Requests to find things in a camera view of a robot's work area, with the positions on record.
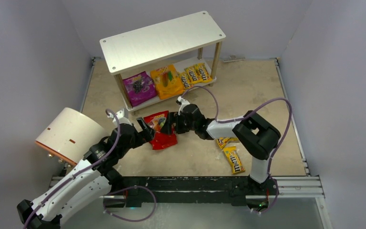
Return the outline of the purple grape gummy bag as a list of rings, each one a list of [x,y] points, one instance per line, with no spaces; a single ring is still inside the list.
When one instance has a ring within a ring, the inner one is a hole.
[[[133,107],[138,106],[157,95],[155,84],[146,71],[123,79],[123,84]]]

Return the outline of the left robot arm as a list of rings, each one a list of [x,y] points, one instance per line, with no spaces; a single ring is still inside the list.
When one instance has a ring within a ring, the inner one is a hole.
[[[155,131],[143,119],[138,131],[127,118],[114,117],[116,128],[107,133],[94,121],[53,122],[37,143],[74,165],[56,185],[34,200],[17,205],[26,229],[59,229],[76,212],[106,194],[131,191],[114,165],[130,150],[154,139]]]

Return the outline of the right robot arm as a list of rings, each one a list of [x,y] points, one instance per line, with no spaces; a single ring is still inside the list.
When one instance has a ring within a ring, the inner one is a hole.
[[[249,177],[259,184],[268,179],[271,156],[282,138],[277,128],[253,110],[231,120],[217,120],[205,117],[195,104],[183,105],[178,112],[170,112],[161,127],[163,134],[189,131],[203,140],[237,138],[253,158]]]

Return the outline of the orange mango gummy bag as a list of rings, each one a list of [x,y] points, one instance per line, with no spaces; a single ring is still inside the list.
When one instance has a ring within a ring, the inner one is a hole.
[[[185,89],[173,64],[150,71],[158,97],[161,100],[183,94]]]

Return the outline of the red assorted gummy bag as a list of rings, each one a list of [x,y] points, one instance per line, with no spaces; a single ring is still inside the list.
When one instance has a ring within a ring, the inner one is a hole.
[[[175,133],[161,133],[161,128],[166,123],[168,114],[169,111],[162,111],[143,118],[155,130],[154,139],[150,142],[153,150],[164,150],[178,143]]]

